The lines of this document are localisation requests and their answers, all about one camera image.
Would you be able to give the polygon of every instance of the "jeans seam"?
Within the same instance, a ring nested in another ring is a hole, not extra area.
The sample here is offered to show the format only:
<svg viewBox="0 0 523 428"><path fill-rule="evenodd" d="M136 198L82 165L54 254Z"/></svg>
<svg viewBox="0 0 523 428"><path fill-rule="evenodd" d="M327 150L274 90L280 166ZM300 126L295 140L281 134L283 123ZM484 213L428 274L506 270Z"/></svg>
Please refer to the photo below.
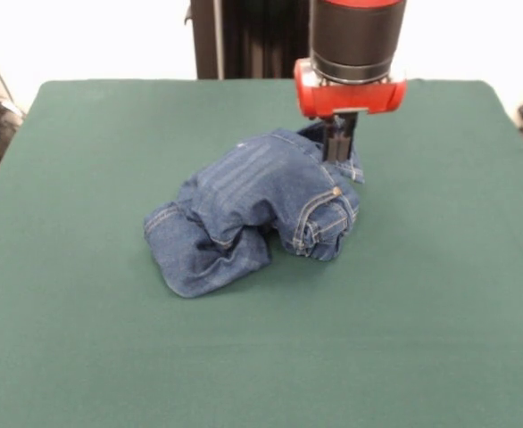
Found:
<svg viewBox="0 0 523 428"><path fill-rule="evenodd" d="M244 139L241 139L239 140L237 143L238 144L245 144L245 143L250 143L252 141L255 141L255 140L258 140L258 139L261 139L261 138L264 138L265 136L271 136L271 132L268 132L266 134L260 134L258 136L250 136L248 138L244 138Z"/></svg>
<svg viewBox="0 0 523 428"><path fill-rule="evenodd" d="M355 215L355 212L353 210L353 206L351 205L351 203L349 202L349 200L346 198L346 196L344 194L341 195L341 199L343 201L345 201L345 204L347 206L347 211L349 211L351 213L351 217Z"/></svg>
<svg viewBox="0 0 523 428"><path fill-rule="evenodd" d="M234 242L233 239L230 239L229 241L218 241L217 239L214 239L210 236L210 239L214 242L214 243L217 243L219 246L221 246L224 250L227 250L229 247L232 246L232 243Z"/></svg>
<svg viewBox="0 0 523 428"><path fill-rule="evenodd" d="M307 220L307 227L309 227L309 230L311 230L311 237L313 238L313 241L317 241L317 234L315 233L315 230L313 229L312 222L309 220Z"/></svg>
<svg viewBox="0 0 523 428"><path fill-rule="evenodd" d="M327 225L327 227L324 227L323 229L320 229L320 233L327 232L329 229L333 228L334 226L338 225L339 223L345 223L345 227L347 227L347 217L344 216L343 218L337 220L334 223L331 223L330 225Z"/></svg>
<svg viewBox="0 0 523 428"><path fill-rule="evenodd" d="M353 177L353 180L358 176L362 177L364 175L362 169L355 168L353 165L351 165L350 168L347 168L345 165L337 163L336 167L345 172L350 172L351 176Z"/></svg>
<svg viewBox="0 0 523 428"><path fill-rule="evenodd" d="M295 141L292 141L288 138L285 138L284 136L278 136L276 134L272 134L271 136L274 136L282 141L285 141L286 143L290 143L293 147L296 147L298 150L302 150L302 148L295 143ZM333 177L328 173L328 171L323 167L323 165L320 164L320 162L312 155L312 154L309 154L309 157L313 159L313 161L317 164L318 167L321 168L321 170L324 172L325 176L327 177L327 179L329 180L329 182L334 185L335 184L335 180L333 179Z"/></svg>
<svg viewBox="0 0 523 428"><path fill-rule="evenodd" d="M153 219L151 219L145 227L145 233L149 234L155 227L160 225L164 220L170 217L172 214L178 212L178 207L169 207L159 211Z"/></svg>
<svg viewBox="0 0 523 428"><path fill-rule="evenodd" d="M336 203L332 204L332 206L333 206L333 209L336 210L336 212L338 212L341 215L341 217L347 218L345 210L343 210L341 207L339 207Z"/></svg>

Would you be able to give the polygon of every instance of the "black cylindrical robot wrist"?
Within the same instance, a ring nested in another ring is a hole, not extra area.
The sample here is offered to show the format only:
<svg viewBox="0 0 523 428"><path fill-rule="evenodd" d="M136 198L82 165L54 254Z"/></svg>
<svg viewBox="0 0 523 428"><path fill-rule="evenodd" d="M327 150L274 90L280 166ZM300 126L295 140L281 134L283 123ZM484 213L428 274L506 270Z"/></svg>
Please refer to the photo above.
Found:
<svg viewBox="0 0 523 428"><path fill-rule="evenodd" d="M340 83L385 77L393 61L406 0L311 0L311 60Z"/></svg>

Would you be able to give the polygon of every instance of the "blue denim jeans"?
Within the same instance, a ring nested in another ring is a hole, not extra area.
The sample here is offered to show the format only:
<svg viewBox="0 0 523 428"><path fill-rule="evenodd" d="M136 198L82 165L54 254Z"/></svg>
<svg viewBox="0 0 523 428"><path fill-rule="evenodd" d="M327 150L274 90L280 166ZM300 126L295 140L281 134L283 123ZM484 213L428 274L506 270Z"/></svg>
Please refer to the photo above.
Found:
<svg viewBox="0 0 523 428"><path fill-rule="evenodd" d="M322 134L318 122L247 138L145 217L145 239L172 291L197 297L269 265L271 229L291 254L337 256L359 208L344 177L362 183L362 171L356 152L322 162Z"/></svg>

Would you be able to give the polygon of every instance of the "green felt surface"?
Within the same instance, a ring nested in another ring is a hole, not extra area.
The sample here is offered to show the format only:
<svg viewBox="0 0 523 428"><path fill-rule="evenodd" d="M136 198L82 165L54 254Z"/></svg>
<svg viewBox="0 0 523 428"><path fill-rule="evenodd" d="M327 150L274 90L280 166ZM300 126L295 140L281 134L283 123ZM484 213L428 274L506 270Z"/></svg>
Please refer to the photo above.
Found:
<svg viewBox="0 0 523 428"><path fill-rule="evenodd" d="M184 300L144 215L293 82L42 87L0 167L0 427L523 427L523 141L478 82L357 130L358 226Z"/></svg>

